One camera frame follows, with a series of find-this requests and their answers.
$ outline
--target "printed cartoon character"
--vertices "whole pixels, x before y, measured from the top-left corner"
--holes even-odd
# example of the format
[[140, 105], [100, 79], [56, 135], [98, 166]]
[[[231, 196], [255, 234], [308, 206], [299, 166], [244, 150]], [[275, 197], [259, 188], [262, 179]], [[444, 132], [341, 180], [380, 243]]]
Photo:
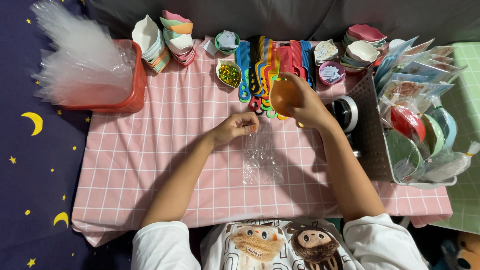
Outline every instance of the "printed cartoon character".
[[338, 248], [340, 244], [327, 230], [309, 225], [289, 223], [287, 233], [295, 254], [305, 261], [309, 270], [343, 270]]
[[280, 252], [285, 237], [281, 228], [272, 227], [272, 223], [264, 225], [241, 224], [230, 235], [239, 254], [238, 270], [267, 270], [271, 262]]

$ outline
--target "person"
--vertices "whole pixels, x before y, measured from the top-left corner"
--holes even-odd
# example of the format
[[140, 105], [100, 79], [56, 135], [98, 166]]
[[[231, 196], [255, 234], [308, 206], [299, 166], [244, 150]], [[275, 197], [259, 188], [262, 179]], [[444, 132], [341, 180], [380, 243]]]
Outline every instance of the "person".
[[[307, 82], [281, 73], [301, 96], [288, 108], [320, 132], [343, 236], [325, 220], [250, 220], [216, 225], [201, 244], [204, 270], [427, 269], [409, 232], [392, 222], [340, 125]], [[199, 270], [180, 222], [214, 147], [257, 132], [254, 113], [235, 114], [206, 133], [159, 190], [133, 240], [133, 270]]]

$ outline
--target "blue comb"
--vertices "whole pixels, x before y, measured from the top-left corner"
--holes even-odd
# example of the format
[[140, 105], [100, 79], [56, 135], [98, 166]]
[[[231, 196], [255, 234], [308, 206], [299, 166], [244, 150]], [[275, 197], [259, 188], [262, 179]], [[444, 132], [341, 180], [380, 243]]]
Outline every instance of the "blue comb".
[[300, 40], [300, 46], [301, 46], [302, 66], [307, 70], [308, 84], [312, 86], [313, 79], [312, 79], [312, 73], [310, 72], [310, 56], [309, 56], [309, 51], [312, 49], [312, 45], [308, 41]]
[[237, 62], [239, 62], [239, 66], [242, 73], [242, 79], [239, 86], [239, 98], [244, 101], [248, 101], [252, 98], [250, 94], [247, 73], [248, 69], [252, 67], [252, 60], [250, 58], [250, 42], [249, 41], [242, 41], [240, 42], [240, 46], [237, 49]]
[[[263, 59], [264, 61], [258, 65], [258, 69], [257, 69], [257, 76], [260, 78], [260, 80], [258, 81], [260, 84], [261, 84], [261, 81], [262, 81], [262, 68], [265, 67], [267, 64], [268, 64], [268, 49], [270, 48], [270, 39], [266, 38], [265, 39], [265, 42], [264, 42], [264, 47], [263, 47]], [[262, 90], [262, 92], [260, 94], [256, 94], [254, 96], [256, 97], [261, 97], [263, 94], [265, 94], [265, 91]]]

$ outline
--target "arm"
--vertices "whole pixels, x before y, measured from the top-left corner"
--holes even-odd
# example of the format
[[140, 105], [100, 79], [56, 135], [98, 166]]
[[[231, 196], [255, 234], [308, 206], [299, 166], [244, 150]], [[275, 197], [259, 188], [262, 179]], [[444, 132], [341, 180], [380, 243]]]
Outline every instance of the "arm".
[[345, 222], [386, 213], [367, 174], [353, 155], [342, 128], [316, 92], [305, 80], [293, 74], [281, 73], [280, 77], [293, 83], [302, 100], [301, 108], [288, 108], [288, 112], [300, 123], [320, 132], [333, 192]]
[[255, 113], [234, 114], [208, 132], [159, 190], [140, 229], [160, 221], [180, 221], [213, 148], [238, 136], [255, 133], [258, 126]]

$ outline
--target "gray plastic basket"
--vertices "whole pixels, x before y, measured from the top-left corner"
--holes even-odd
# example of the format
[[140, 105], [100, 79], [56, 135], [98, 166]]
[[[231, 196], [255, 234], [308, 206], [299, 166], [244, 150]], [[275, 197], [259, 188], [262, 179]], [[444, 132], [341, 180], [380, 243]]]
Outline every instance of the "gray plastic basket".
[[410, 185], [420, 189], [434, 189], [456, 184], [456, 177], [445, 183], [434, 184], [406, 184], [395, 181], [384, 128], [380, 119], [372, 68], [367, 70], [367, 74], [348, 96], [355, 101], [359, 112], [357, 126], [352, 131], [353, 143], [362, 152], [359, 162], [371, 181], [393, 182], [398, 185]]

